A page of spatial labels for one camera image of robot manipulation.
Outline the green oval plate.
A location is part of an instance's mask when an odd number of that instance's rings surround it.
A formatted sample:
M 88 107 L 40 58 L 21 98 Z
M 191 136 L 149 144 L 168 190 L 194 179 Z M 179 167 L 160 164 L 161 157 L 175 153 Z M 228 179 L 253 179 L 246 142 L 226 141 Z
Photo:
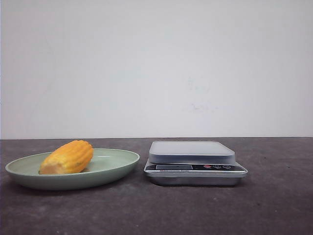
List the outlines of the green oval plate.
M 26 156 L 5 167 L 11 179 L 24 187 L 40 190 L 72 190 L 101 186 L 128 175 L 137 165 L 140 155 L 121 149 L 95 148 L 93 158 L 80 173 L 40 175 L 41 162 L 48 152 Z

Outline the silver digital kitchen scale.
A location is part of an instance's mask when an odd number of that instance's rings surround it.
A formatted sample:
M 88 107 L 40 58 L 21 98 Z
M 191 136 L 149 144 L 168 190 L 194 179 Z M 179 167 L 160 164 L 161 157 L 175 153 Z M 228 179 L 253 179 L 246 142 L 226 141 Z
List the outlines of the silver digital kitchen scale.
M 218 141 L 154 141 L 144 167 L 157 185 L 234 186 L 248 170 Z

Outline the yellow corn cob piece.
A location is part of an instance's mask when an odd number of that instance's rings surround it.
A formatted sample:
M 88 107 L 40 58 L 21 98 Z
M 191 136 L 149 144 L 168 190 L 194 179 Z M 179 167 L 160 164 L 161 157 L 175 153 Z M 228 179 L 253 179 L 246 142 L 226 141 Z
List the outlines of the yellow corn cob piece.
M 83 140 L 71 141 L 49 154 L 41 163 L 39 174 L 72 174 L 83 171 L 93 157 L 92 145 Z

